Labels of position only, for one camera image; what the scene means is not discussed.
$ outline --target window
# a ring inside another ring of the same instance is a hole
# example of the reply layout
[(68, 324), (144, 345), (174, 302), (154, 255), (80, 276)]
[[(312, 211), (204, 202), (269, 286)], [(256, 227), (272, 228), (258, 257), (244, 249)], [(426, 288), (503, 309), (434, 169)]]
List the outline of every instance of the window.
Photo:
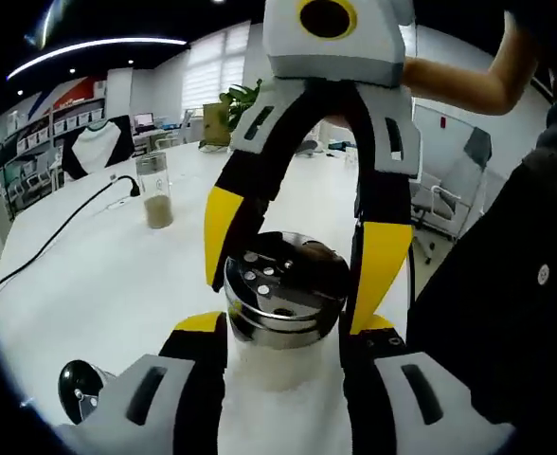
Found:
[(249, 23), (227, 28), (196, 42), (188, 56), (182, 87), (182, 111), (218, 102), (220, 93), (243, 83)]

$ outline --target glass jar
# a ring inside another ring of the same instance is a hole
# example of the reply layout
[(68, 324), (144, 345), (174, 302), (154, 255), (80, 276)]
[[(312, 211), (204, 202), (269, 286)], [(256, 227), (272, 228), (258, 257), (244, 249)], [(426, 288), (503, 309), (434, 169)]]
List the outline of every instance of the glass jar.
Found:
[(144, 199), (146, 221), (152, 229), (166, 228), (173, 222), (167, 157), (163, 152), (143, 155), (135, 162)]

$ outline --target ceiling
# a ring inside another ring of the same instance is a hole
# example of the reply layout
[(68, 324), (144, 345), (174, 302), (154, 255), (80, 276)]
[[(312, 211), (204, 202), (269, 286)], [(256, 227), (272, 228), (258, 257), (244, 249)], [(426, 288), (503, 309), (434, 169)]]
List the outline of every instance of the ceiling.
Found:
[[(103, 74), (127, 66), (154, 68), (187, 48), (174, 45), (106, 45), (89, 48), (35, 65), (14, 78), (6, 76), (20, 64), (50, 50), (103, 38), (154, 36), (195, 41), (209, 33), (246, 20), (263, 19), (263, 0), (56, 0), (62, 14), (48, 24), (45, 49), (25, 38), (35, 36), (51, 0), (0, 2), (0, 113), (15, 104), (18, 90), (24, 95), (55, 86), (79, 75)], [(503, 12), (497, 2), (461, 0), (414, 0), (417, 23), (459, 37), (495, 53), (503, 31)], [(68, 69), (77, 72), (71, 75)]]

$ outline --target ceiling light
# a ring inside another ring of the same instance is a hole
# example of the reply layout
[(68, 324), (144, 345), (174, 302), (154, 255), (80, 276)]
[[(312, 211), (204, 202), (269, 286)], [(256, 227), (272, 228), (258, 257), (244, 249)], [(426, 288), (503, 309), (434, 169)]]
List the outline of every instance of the ceiling light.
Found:
[(170, 40), (168, 38), (139, 38), (139, 37), (134, 37), (134, 38), (110, 38), (110, 39), (107, 39), (107, 40), (88, 41), (86, 43), (79, 43), (77, 45), (69, 45), (67, 47), (62, 47), (61, 49), (56, 49), (56, 50), (52, 50), (51, 52), (47, 52), (46, 54), (43, 54), (43, 55), (37, 57), (36, 59), (33, 59), (30, 62), (27, 62), (27, 63), (15, 68), (13, 71), (11, 71), (11, 73), (9, 73), (9, 75), (7, 76), (7, 80), (11, 79), (16, 74), (21, 73), (25, 69), (28, 69), (31, 66), (34, 66), (35, 64), (39, 64), (40, 62), (44, 62), (45, 60), (52, 59), (53, 57), (57, 57), (59, 55), (62, 55), (62, 54), (68, 53), (68, 52), (73, 52), (75, 50), (85, 49), (87, 47), (93, 47), (93, 46), (117, 45), (117, 44), (123, 44), (123, 43), (156, 43), (156, 44), (160, 44), (160, 45), (177, 45), (177, 46), (183, 46), (183, 45), (186, 44), (186, 42), (182, 41), (182, 40)]

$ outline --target black cable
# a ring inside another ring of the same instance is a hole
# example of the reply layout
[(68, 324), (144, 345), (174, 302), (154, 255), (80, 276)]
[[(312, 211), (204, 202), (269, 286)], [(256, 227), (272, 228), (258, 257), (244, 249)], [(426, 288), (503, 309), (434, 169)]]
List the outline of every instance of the black cable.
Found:
[(32, 263), (34, 263), (37, 259), (39, 259), (41, 257), (41, 255), (43, 254), (43, 252), (45, 251), (45, 249), (49, 246), (49, 244), (51, 244), (51, 242), (53, 242), (53, 240), (60, 235), (60, 232), (63, 231), (63, 229), (68, 226), (68, 223), (70, 223), (73, 218), (75, 216), (77, 216), (79, 214), (79, 212), (81, 210), (83, 210), (91, 201), (93, 201), (96, 197), (98, 197), (100, 194), (102, 194), (103, 192), (105, 192), (106, 190), (108, 190), (110, 187), (112, 187), (113, 185), (116, 184), (116, 182), (118, 182), (119, 180), (131, 180), (131, 183), (133, 185), (133, 187), (131, 188), (131, 191), (129, 193), (129, 195), (131, 197), (137, 197), (140, 194), (140, 190), (139, 190), (139, 186), (137, 185), (137, 183), (135, 182), (135, 180), (130, 177), (129, 175), (122, 175), (121, 177), (119, 177), (116, 180), (113, 180), (112, 182), (110, 182), (108, 185), (106, 185), (104, 188), (102, 188), (101, 190), (99, 190), (98, 192), (96, 192), (93, 196), (91, 196), (89, 199), (87, 199), (78, 209), (76, 209), (74, 211), (74, 213), (72, 213), (70, 215), (70, 217), (63, 223), (63, 225), (60, 226), (60, 228), (58, 230), (55, 231), (55, 233), (51, 236), (51, 238), (49, 240), (47, 240), (45, 242), (45, 244), (43, 245), (43, 247), (41, 249), (39, 249), (39, 252), (36, 253), (30, 260), (28, 260), (24, 265), (22, 265), (21, 267), (13, 270), (11, 273), (9, 273), (5, 278), (3, 278), (0, 281), (0, 285), (3, 284), (4, 282), (6, 282), (7, 280), (9, 280), (10, 278), (13, 278), (14, 276), (16, 276), (18, 273), (24, 271), (29, 265), (31, 265)]

